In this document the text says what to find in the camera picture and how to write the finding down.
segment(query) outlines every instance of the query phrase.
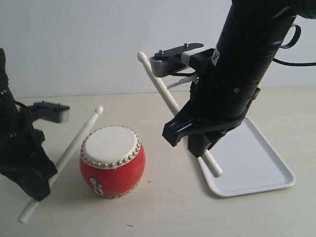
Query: label sticker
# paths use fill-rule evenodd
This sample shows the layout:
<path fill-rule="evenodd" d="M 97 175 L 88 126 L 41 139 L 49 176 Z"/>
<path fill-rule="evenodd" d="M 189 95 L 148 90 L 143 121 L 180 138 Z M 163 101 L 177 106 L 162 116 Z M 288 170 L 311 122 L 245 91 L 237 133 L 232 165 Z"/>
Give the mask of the label sticker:
<path fill-rule="evenodd" d="M 213 56 L 212 56 L 212 63 L 214 66 L 216 66 L 219 56 L 221 56 L 221 54 L 219 53 L 219 51 L 217 50 L 217 48 L 215 48 Z"/>

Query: white drumhead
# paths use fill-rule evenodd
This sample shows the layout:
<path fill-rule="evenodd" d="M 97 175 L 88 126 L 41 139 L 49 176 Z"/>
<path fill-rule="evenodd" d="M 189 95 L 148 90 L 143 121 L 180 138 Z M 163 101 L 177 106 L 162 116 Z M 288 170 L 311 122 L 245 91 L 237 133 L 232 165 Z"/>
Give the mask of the white drumhead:
<path fill-rule="evenodd" d="M 135 149 L 138 150 L 136 135 L 129 128 L 118 125 L 101 128 L 92 133 L 84 144 L 86 160 L 90 160 L 90 164 L 99 163 L 98 166 L 123 164 L 129 156 L 135 156 Z"/>

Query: white wall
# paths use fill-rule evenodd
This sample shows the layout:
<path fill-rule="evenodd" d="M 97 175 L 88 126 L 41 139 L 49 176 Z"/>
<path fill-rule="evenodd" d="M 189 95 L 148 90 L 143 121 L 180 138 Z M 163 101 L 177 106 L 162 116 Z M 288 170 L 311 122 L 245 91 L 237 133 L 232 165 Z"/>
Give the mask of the white wall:
<path fill-rule="evenodd" d="M 184 42 L 214 47 L 231 0 L 2 0 L 0 47 L 15 97 L 153 92 L 137 61 Z M 316 21 L 281 60 L 316 61 Z M 261 87 L 316 85 L 316 67 L 272 64 Z M 187 90 L 188 85 L 178 88 Z"/>

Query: red drum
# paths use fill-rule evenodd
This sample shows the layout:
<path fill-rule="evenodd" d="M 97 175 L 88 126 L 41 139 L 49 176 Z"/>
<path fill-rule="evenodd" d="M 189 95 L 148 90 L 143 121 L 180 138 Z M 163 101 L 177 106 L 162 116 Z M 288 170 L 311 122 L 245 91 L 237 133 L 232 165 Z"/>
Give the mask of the red drum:
<path fill-rule="evenodd" d="M 84 140 L 80 170 L 98 194 L 117 197 L 132 190 L 145 169 L 145 150 L 136 132 L 125 126 L 100 128 Z"/>

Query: white tray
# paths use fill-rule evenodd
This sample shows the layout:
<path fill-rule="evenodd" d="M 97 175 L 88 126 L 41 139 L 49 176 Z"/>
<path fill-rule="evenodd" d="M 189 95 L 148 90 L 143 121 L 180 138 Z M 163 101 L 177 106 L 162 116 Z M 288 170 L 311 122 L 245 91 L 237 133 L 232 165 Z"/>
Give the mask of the white tray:
<path fill-rule="evenodd" d="M 246 117 L 242 125 L 221 139 L 211 153 L 223 169 L 214 178 L 199 159 L 210 189 L 221 197 L 233 197 L 288 188 L 296 178 L 267 139 Z"/>

